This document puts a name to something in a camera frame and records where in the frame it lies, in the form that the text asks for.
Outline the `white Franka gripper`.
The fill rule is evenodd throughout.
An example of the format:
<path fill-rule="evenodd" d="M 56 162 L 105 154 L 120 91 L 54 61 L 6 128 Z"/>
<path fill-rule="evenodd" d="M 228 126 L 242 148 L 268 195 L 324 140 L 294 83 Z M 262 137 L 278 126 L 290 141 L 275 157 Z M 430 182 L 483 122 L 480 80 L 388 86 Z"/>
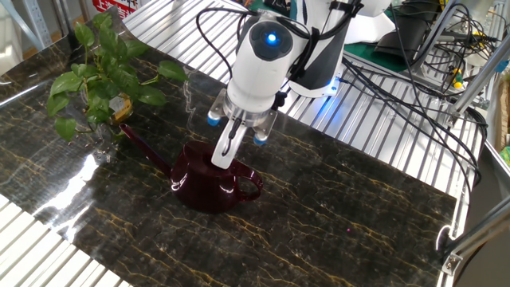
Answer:
<path fill-rule="evenodd" d="M 230 167 L 246 130 L 247 127 L 240 120 L 228 120 L 211 157 L 211 163 L 214 166 L 221 169 L 228 169 Z"/>

